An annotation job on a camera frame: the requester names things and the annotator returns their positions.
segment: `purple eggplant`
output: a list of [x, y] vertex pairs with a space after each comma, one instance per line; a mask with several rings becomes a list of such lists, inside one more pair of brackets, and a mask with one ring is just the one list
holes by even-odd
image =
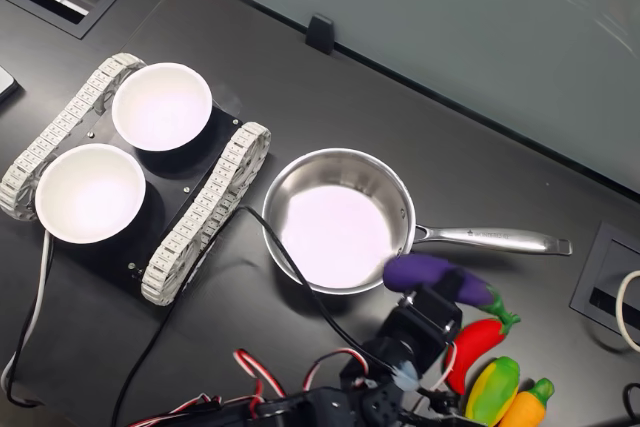
[[382, 278], [387, 289], [404, 292], [419, 284], [432, 286], [452, 269], [460, 269], [464, 276], [457, 302], [495, 315], [505, 325], [511, 325], [520, 320], [517, 315], [506, 311], [502, 298], [495, 288], [447, 259], [426, 254], [400, 255], [386, 263]]

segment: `toy vegetable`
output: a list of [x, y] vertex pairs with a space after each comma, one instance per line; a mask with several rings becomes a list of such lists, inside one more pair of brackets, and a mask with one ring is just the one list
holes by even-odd
[[505, 310], [497, 290], [447, 259], [426, 254], [400, 255], [385, 264], [382, 277], [387, 289], [404, 292], [419, 284], [435, 285], [452, 269], [459, 269], [464, 277], [456, 302], [471, 305], [495, 315], [505, 325], [514, 323], [513, 314]]
[[[509, 333], [511, 326], [516, 322], [520, 322], [520, 317], [509, 314], [509, 317], [506, 317], [505, 320], [507, 322], [504, 324], [497, 319], [478, 320], [460, 331], [455, 340], [457, 354], [453, 363], [453, 370], [447, 377], [447, 384], [451, 390], [460, 395], [464, 394], [465, 379], [469, 368], [481, 355], [502, 342]], [[449, 349], [445, 358], [445, 365], [449, 365], [451, 354], [452, 349]]]
[[500, 427], [536, 427], [544, 419], [547, 401], [553, 392], [553, 384], [549, 379], [540, 379], [531, 390], [520, 392], [500, 422]]
[[507, 412], [518, 393], [520, 367], [509, 357], [491, 362], [471, 389], [465, 417], [493, 427]]

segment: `frying pan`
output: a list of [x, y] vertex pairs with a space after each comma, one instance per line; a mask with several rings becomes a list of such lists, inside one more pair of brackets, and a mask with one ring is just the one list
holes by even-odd
[[[395, 172], [350, 149], [324, 149], [294, 160], [269, 187], [262, 215], [313, 289], [327, 294], [380, 285], [385, 261], [421, 242], [528, 254], [572, 251], [568, 240], [537, 232], [417, 225], [411, 196]], [[278, 266], [298, 281], [266, 232], [264, 237]]]

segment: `dark countertop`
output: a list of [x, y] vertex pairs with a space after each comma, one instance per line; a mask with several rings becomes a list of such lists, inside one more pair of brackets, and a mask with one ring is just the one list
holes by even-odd
[[[469, 266], [521, 314], [522, 324], [491, 356], [513, 357], [523, 377], [554, 381], [547, 425], [613, 425], [601, 422], [623, 417], [621, 389], [640, 378], [640, 356], [598, 345], [594, 338], [613, 348], [623, 341], [585, 321], [569, 302], [600, 222], [640, 237], [638, 204], [347, 57], [312, 50], [298, 32], [238, 0], [156, 6], [159, 1], [119, 0], [83, 41], [0, 1], [0, 61], [25, 87], [0, 106], [0, 166], [10, 164], [109, 55], [124, 50], [147, 63], [188, 64], [210, 83], [224, 82], [242, 100], [240, 118], [273, 134], [271, 155], [245, 197], [258, 209], [288, 162], [324, 147], [350, 147], [398, 173], [421, 223], [514, 227], [571, 239], [569, 258], [441, 244], [419, 250]], [[35, 292], [41, 234], [37, 225], [0, 216], [2, 359], [13, 351]], [[365, 340], [396, 299], [378, 288], [333, 300], [331, 307]], [[467, 313], [465, 321], [480, 317]], [[148, 304], [58, 258], [19, 381], [78, 425], [106, 425], [159, 318]], [[254, 353], [285, 388], [296, 390], [311, 361], [340, 345], [270, 260], [261, 230], [242, 217], [176, 309], [133, 382], [121, 422], [165, 411], [201, 391], [247, 394], [253, 384], [233, 362], [235, 348]], [[335, 383], [340, 362], [331, 365], [319, 372], [317, 385]], [[429, 379], [435, 377], [433, 369]]]

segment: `bowl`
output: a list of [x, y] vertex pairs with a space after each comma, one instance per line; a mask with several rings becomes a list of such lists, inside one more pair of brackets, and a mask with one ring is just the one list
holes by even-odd
[[135, 218], [146, 182], [126, 152], [103, 144], [76, 147], [44, 171], [36, 190], [36, 212], [58, 239], [89, 244], [108, 239]]
[[153, 64], [133, 73], [116, 91], [113, 123], [138, 149], [173, 150], [193, 140], [209, 121], [211, 89], [195, 70]]

